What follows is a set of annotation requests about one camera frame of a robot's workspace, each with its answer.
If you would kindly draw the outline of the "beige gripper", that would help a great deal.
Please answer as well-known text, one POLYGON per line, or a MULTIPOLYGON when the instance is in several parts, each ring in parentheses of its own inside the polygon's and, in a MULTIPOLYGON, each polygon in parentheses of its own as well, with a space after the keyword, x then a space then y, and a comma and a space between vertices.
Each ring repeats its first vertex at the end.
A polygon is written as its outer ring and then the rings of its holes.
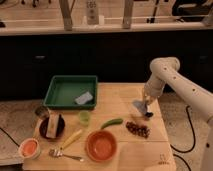
POLYGON ((151 118, 154 115, 153 112, 150 110, 150 106, 149 106, 154 102, 154 100, 155 100, 155 97, 153 95, 153 92, 150 89, 145 88, 143 91, 143 101, 146 104, 145 116, 148 118, 151 118))

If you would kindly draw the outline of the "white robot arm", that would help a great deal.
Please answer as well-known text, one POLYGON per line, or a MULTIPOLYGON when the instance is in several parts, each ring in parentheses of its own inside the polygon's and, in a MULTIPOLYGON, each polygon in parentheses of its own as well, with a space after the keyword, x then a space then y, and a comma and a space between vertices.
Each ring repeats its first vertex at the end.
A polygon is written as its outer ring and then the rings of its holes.
POLYGON ((143 100, 146 105, 158 99, 165 85, 169 85, 188 105, 196 109, 208 124, 206 147, 200 171, 213 171, 213 93, 178 73, 176 57, 155 58, 150 62, 151 76, 144 85, 143 100))

